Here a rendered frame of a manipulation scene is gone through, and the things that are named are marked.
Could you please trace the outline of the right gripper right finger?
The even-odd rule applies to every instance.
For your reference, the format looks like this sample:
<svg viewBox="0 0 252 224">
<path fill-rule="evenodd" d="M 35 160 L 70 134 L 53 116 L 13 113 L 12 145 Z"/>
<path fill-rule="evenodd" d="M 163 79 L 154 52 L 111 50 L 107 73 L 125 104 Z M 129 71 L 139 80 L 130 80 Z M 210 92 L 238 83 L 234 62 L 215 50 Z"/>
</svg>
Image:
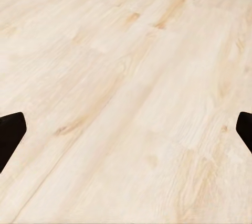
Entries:
<svg viewBox="0 0 252 224">
<path fill-rule="evenodd" d="M 237 119 L 236 131 L 252 153 L 252 114 L 251 113 L 247 113 L 243 111 L 240 112 Z"/>
</svg>

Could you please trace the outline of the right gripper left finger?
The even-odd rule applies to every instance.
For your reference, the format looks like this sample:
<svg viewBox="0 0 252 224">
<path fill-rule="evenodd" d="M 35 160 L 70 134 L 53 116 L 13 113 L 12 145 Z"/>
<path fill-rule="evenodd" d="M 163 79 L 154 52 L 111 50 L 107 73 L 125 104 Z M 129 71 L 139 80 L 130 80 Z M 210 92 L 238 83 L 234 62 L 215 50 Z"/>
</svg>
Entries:
<svg viewBox="0 0 252 224">
<path fill-rule="evenodd" d="M 0 118 L 0 174 L 27 131 L 22 112 Z"/>
</svg>

